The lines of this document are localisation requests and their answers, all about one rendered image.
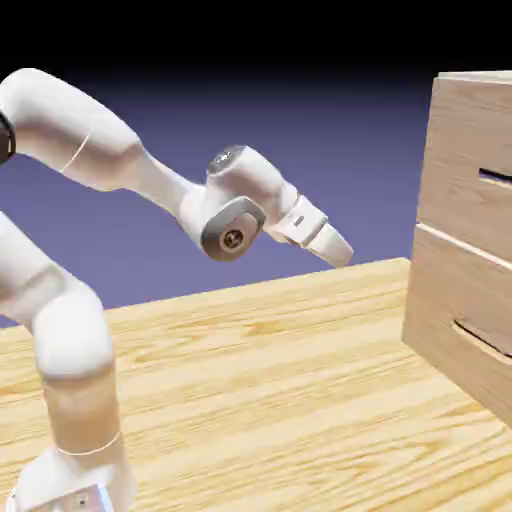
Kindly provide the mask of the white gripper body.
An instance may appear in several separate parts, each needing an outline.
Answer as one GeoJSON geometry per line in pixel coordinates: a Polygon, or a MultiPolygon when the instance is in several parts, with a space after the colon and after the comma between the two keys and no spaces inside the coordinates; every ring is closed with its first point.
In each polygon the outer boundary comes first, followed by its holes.
{"type": "Polygon", "coordinates": [[[307,250],[335,268],[348,265],[354,253],[352,246],[328,222],[320,228],[307,250]]]}

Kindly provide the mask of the drawer front with long slot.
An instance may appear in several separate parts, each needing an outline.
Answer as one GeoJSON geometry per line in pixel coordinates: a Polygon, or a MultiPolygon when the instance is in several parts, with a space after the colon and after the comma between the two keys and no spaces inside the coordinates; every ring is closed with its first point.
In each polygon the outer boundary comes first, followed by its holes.
{"type": "Polygon", "coordinates": [[[512,429],[512,263],[419,225],[403,341],[512,429]]]}

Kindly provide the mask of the light wooden cabinet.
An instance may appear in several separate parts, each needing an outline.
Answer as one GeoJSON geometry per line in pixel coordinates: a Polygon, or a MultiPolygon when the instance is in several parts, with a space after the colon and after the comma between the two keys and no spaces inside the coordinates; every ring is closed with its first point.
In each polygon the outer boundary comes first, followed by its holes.
{"type": "Polygon", "coordinates": [[[403,340],[512,429],[512,70],[433,81],[403,340]]]}

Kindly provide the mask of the drawer front with short slot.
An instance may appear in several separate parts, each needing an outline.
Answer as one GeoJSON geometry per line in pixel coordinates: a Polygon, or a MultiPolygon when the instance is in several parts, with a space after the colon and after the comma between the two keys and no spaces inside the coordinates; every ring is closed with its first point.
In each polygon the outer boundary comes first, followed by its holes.
{"type": "Polygon", "coordinates": [[[417,219],[512,262],[512,71],[434,79],[417,219]]]}

